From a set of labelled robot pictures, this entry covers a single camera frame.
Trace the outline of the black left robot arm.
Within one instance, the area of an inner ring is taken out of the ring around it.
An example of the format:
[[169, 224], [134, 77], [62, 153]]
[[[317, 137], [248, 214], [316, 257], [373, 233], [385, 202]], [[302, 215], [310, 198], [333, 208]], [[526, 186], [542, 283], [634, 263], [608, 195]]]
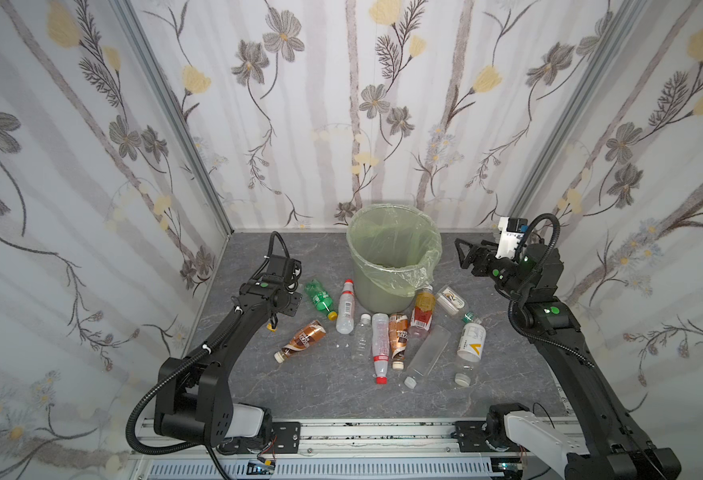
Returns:
[[296, 280], [244, 284], [230, 313], [202, 345], [165, 362], [155, 397], [155, 434], [213, 448], [234, 439], [265, 440], [268, 410], [235, 403], [230, 375], [264, 324], [297, 313], [302, 298], [297, 289]]

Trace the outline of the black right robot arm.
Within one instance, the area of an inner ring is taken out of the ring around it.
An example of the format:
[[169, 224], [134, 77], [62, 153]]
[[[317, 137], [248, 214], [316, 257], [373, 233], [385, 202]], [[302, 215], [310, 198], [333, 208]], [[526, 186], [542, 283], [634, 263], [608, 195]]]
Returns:
[[555, 295], [563, 273], [559, 251], [533, 244], [499, 258], [495, 244], [463, 239], [455, 240], [455, 248], [461, 268], [493, 280], [497, 291], [509, 298], [509, 323], [535, 346], [563, 387], [581, 425], [585, 452], [561, 440], [535, 442], [531, 434], [513, 433], [511, 426], [521, 420], [517, 412], [503, 416], [505, 438], [565, 479], [678, 478], [679, 458], [673, 450], [656, 446], [623, 407], [593, 359], [575, 314]]

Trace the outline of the copper label short bottle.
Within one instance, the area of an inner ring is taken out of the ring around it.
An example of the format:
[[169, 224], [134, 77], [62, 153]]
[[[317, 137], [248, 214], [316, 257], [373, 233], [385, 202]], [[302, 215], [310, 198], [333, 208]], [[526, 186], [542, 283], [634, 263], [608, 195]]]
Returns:
[[449, 317], [461, 318], [467, 312], [467, 302], [457, 293], [457, 290], [449, 285], [443, 286], [437, 292], [437, 304]]

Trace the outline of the brown label coffee bottle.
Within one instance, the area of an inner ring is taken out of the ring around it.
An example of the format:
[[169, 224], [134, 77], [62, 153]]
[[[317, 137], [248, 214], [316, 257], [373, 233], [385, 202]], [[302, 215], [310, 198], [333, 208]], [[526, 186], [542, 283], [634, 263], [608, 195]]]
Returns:
[[313, 321], [297, 332], [288, 344], [275, 353], [274, 358], [278, 363], [284, 363], [293, 355], [306, 351], [326, 335], [325, 327], [320, 322]]

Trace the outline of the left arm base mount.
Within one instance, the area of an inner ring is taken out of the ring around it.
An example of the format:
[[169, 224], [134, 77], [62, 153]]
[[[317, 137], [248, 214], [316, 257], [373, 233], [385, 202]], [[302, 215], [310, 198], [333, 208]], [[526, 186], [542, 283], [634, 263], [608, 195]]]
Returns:
[[268, 408], [236, 404], [227, 436], [215, 450], [223, 455], [297, 454], [301, 431], [300, 422], [276, 421]]

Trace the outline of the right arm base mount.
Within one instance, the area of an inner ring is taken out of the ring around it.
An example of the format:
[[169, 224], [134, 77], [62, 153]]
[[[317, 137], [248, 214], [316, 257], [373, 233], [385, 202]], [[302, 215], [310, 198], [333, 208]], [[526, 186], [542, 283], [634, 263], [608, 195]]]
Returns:
[[521, 453], [521, 447], [507, 437], [503, 418], [513, 412], [531, 412], [521, 403], [495, 404], [481, 421], [456, 421], [451, 439], [459, 444], [461, 453], [499, 452]]

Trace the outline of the white label yellow V bottle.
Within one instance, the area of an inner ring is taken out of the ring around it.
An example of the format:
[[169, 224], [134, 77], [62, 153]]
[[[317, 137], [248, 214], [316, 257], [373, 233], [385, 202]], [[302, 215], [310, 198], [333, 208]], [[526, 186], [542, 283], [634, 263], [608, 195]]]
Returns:
[[487, 341], [487, 330], [483, 320], [473, 312], [463, 316], [463, 331], [457, 346], [455, 358], [455, 374], [453, 381], [461, 387], [469, 387], [475, 381], [475, 370], [483, 357], [483, 348]]

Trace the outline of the green plastic bottle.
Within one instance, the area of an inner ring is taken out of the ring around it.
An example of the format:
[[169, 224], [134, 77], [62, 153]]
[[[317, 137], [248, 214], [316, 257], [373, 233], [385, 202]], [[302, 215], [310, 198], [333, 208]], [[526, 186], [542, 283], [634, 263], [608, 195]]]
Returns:
[[323, 313], [331, 321], [338, 319], [338, 312], [335, 310], [333, 298], [331, 298], [331, 295], [319, 280], [314, 279], [307, 283], [305, 292], [319, 312]]

